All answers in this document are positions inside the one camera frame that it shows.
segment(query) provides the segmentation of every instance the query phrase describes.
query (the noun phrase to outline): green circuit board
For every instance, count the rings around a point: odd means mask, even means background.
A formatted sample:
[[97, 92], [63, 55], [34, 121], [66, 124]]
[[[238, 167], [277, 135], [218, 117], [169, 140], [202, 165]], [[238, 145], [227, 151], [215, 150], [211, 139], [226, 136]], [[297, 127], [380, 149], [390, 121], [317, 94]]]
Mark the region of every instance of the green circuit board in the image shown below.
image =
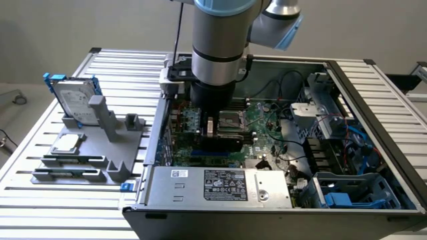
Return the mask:
[[251, 102], [251, 106], [245, 111], [225, 111], [221, 115], [219, 129], [222, 132], [242, 131], [247, 134], [255, 133], [254, 144], [245, 144], [241, 152], [229, 155], [198, 155], [195, 150], [198, 130], [201, 124], [201, 110], [191, 103], [182, 103], [179, 111], [174, 111], [178, 120], [175, 121], [174, 131], [174, 166], [181, 167], [246, 167], [246, 160], [258, 160], [263, 154], [273, 158], [273, 146], [279, 150], [282, 143], [274, 140], [270, 134], [283, 139], [281, 131], [277, 131], [281, 123], [274, 110], [267, 110], [265, 102]]

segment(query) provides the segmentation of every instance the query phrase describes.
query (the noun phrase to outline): floor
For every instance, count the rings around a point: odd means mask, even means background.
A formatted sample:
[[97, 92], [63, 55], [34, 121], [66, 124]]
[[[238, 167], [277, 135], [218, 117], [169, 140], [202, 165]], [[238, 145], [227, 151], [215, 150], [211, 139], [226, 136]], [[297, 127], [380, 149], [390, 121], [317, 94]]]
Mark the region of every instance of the floor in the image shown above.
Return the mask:
[[[15, 89], [22, 90], [27, 97], [27, 104], [17, 105], [13, 103], [13, 99], [11, 102], [0, 103], [0, 129], [7, 132], [17, 144], [21, 144], [51, 104], [54, 95], [45, 84], [0, 83], [0, 94]], [[9, 158], [10, 156], [0, 151], [0, 168]]]

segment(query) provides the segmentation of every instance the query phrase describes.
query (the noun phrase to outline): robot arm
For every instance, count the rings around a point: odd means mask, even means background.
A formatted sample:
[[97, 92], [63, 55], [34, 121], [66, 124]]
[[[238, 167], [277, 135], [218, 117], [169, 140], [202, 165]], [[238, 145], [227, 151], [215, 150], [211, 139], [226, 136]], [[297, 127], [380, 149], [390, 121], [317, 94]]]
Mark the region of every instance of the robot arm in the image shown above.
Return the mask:
[[217, 113], [230, 103], [249, 42], [279, 50], [291, 44], [303, 17], [298, 0], [182, 0], [195, 4], [191, 101]]

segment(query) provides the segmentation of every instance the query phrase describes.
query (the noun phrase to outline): warning label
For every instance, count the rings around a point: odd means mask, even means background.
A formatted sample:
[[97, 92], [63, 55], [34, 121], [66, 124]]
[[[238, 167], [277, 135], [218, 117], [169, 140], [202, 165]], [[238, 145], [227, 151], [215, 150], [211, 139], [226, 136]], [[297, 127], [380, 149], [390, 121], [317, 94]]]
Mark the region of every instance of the warning label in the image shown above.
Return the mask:
[[205, 170], [203, 197], [209, 201], [247, 201], [246, 171]]

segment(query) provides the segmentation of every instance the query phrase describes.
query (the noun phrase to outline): white wall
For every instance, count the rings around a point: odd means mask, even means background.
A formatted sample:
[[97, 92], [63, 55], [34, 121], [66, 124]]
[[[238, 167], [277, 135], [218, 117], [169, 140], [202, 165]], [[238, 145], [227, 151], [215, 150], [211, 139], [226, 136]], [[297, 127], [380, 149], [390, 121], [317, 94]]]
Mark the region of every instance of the white wall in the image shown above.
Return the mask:
[[[368, 59], [406, 73], [427, 61], [426, 0], [301, 0], [306, 16], [287, 52], [255, 54]], [[186, 6], [179, 49], [193, 47]], [[0, 82], [42, 83], [71, 74], [91, 47], [171, 51], [179, 3], [169, 0], [0, 0]]]

